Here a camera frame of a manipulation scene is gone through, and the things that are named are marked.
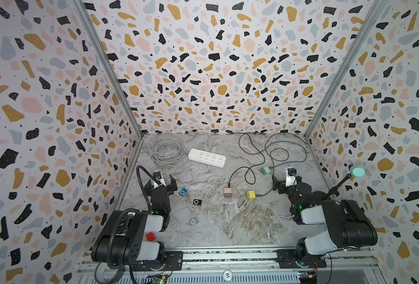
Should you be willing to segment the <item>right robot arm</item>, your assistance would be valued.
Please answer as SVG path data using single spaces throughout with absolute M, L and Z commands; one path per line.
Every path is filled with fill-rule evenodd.
M 377 244 L 378 234 L 374 226 L 354 200 L 336 201 L 330 198 L 352 177 L 353 174 L 347 174 L 327 193 L 313 191 L 294 168 L 289 170 L 283 181 L 272 177 L 272 189 L 286 195 L 291 203 L 293 221 L 298 225 L 326 226 L 319 234 L 299 239 L 292 255 L 299 267 L 315 265 L 331 252 Z

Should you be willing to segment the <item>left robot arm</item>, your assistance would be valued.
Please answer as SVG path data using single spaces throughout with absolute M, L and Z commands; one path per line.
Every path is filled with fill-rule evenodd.
M 139 183 L 148 209 L 115 210 L 91 249 L 96 262 L 94 278 L 98 284 L 116 284 L 129 271 L 145 272 L 149 284 L 165 284 L 174 271 L 182 269 L 182 252 L 168 252 L 155 235 L 169 225 L 170 196 L 178 187 L 174 177 L 166 183 L 161 172 L 147 173 L 147 183 Z

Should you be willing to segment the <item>pink USB charger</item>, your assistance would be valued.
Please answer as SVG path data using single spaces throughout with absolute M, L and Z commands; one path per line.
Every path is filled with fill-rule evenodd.
M 231 197 L 233 195 L 232 188 L 224 188 L 223 194 L 224 197 Z

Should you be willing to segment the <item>white power strip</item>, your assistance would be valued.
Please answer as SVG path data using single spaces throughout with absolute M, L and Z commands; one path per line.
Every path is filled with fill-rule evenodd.
M 188 153 L 188 159 L 194 162 L 223 168 L 226 164 L 227 157 L 199 149 L 191 149 Z

